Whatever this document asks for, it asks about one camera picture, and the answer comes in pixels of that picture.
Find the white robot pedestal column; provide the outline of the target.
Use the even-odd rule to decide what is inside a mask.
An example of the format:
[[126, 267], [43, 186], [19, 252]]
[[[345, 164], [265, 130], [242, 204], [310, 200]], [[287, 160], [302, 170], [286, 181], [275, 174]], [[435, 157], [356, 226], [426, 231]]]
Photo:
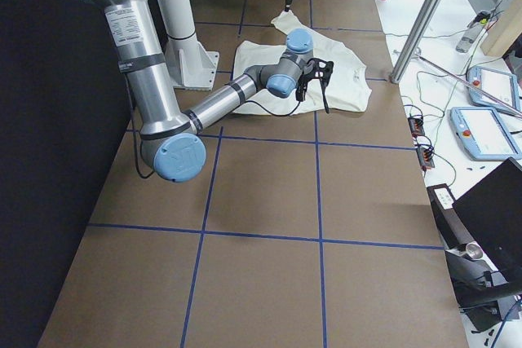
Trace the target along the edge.
[[197, 38], [190, 0], [158, 0], [168, 41], [164, 55], [174, 86], [212, 90], [219, 53], [206, 51]]

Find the near blue teach pendant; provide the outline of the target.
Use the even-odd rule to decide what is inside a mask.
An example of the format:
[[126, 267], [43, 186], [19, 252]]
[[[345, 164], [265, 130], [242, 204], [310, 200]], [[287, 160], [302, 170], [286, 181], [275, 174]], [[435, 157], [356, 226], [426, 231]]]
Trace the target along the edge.
[[521, 159], [521, 148], [495, 108], [454, 107], [449, 111], [449, 121], [458, 141], [472, 160]]

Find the far blue teach pendant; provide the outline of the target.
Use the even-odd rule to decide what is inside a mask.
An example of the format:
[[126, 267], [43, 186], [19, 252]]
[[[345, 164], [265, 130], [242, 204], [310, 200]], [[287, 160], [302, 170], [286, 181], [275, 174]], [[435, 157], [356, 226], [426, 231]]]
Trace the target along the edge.
[[[505, 105], [521, 110], [518, 80], [515, 74], [475, 66], [467, 72], [467, 80], [473, 86], [499, 99]], [[469, 95], [473, 104], [492, 106], [500, 112], [511, 114], [511, 111], [499, 105], [498, 102], [479, 94], [475, 90], [469, 90]]]

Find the blue teach pendant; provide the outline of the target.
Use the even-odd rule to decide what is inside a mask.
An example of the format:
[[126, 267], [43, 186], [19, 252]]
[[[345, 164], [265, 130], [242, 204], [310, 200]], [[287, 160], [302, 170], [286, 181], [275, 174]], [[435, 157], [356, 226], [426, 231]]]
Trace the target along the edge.
[[[518, 80], [515, 74], [475, 66], [467, 72], [467, 80], [473, 86], [499, 99], [505, 105], [521, 110]], [[500, 112], [511, 114], [511, 111], [499, 105], [498, 102], [479, 94], [475, 90], [469, 90], [469, 95], [473, 104], [492, 106]]]
[[449, 121], [458, 141], [472, 160], [521, 159], [521, 148], [495, 108], [454, 107], [449, 111]]

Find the cream long-sleeve cat shirt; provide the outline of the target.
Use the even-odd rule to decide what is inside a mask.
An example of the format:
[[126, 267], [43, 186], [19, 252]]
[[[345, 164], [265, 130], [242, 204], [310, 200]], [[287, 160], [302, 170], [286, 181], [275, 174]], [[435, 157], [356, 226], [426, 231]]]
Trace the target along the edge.
[[[326, 36], [301, 24], [292, 11], [283, 11], [272, 19], [272, 24], [277, 30], [287, 35], [294, 29], [305, 29], [313, 41], [313, 54], [319, 59], [334, 62], [334, 71], [330, 83], [326, 88], [326, 98], [330, 108], [349, 111], [364, 112], [367, 109], [371, 89], [365, 80], [365, 64], [356, 54], [345, 47], [342, 42], [327, 38]], [[250, 98], [248, 104], [243, 104], [233, 112], [240, 115], [268, 115], [287, 114], [294, 115], [322, 110], [324, 108], [321, 85], [318, 80], [308, 84], [306, 99], [299, 104], [295, 93], [281, 99], [263, 89]]]

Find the black laptop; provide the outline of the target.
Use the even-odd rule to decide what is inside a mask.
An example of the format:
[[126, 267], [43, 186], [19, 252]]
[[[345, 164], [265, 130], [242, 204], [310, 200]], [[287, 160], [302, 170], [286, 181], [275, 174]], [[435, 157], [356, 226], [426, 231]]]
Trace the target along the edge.
[[458, 217], [508, 281], [521, 278], [521, 165], [512, 157], [453, 203]]

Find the aluminium frame post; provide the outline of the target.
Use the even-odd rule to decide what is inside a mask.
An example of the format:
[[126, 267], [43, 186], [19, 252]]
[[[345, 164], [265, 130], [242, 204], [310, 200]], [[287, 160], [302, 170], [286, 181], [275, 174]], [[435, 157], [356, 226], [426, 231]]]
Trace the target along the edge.
[[440, 1], [441, 0], [424, 0], [413, 27], [409, 32], [409, 36], [400, 52], [399, 58], [391, 72], [390, 81], [392, 83], [398, 84], [405, 74], [409, 62], [414, 57], [414, 52], [421, 42], [423, 34], [427, 30]]

